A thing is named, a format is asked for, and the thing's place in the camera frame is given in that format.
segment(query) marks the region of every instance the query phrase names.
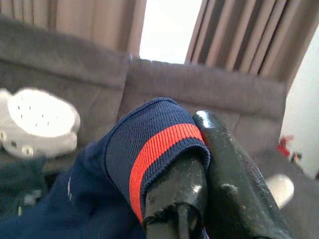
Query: curtain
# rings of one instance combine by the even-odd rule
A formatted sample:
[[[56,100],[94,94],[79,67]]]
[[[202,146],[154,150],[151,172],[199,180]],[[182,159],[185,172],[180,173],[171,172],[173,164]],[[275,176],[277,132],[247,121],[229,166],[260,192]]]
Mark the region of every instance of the curtain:
[[[319,23],[319,1],[203,0],[186,63],[261,75],[290,87]]]
[[[138,55],[146,0],[0,0],[1,13],[25,23]]]

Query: dark blue clothing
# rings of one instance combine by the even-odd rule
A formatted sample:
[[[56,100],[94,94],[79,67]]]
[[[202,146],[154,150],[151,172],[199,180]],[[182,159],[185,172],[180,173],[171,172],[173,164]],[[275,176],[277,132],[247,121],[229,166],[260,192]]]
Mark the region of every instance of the dark blue clothing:
[[[1,224],[0,238],[145,238],[132,210],[132,188],[135,187],[130,182],[135,182],[132,177],[136,175],[132,175],[131,171],[150,138],[174,125],[193,126],[194,121],[172,100],[155,99],[137,108],[120,120],[98,143],[88,145],[77,156],[74,166],[57,177],[42,202],[23,212],[22,216]],[[171,140],[170,137],[166,135],[159,142],[152,142],[152,145],[161,147],[161,144]],[[209,151],[198,136],[192,136],[188,130],[177,132],[175,137],[176,142],[140,175],[142,181],[138,196],[142,213],[146,189],[178,154],[197,148],[204,155],[204,167],[208,167]],[[147,153],[150,157],[153,155],[153,152]]]

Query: red stripe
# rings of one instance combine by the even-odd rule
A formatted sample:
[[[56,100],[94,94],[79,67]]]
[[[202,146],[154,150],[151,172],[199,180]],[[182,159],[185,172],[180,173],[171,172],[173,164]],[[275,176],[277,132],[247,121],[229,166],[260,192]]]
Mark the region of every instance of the red stripe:
[[[140,190],[144,173],[170,147],[189,137],[203,141],[200,131],[195,125],[189,123],[176,124],[154,135],[140,150],[130,175],[131,206],[140,222],[143,220]]]

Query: stuffed animal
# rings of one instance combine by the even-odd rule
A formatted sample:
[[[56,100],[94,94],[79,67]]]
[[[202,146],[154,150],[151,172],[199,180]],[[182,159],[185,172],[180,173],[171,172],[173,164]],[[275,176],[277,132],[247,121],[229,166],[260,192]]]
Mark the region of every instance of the stuffed animal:
[[[77,145],[80,116],[68,102],[34,88],[0,89],[0,147],[12,156],[54,158]]]

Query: gray couch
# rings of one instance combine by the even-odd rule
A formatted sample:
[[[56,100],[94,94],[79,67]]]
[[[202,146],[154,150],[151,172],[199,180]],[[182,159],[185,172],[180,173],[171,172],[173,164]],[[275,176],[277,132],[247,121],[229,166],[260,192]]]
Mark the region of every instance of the gray couch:
[[[319,238],[319,185],[276,152],[286,85],[216,68],[132,59],[90,42],[0,17],[0,87],[45,89],[71,102],[81,116],[78,149],[51,159],[44,170],[65,170],[79,150],[118,119],[155,97],[188,111],[213,110],[266,178],[288,175],[295,195],[282,209],[297,238]],[[0,151],[0,162],[15,161]]]

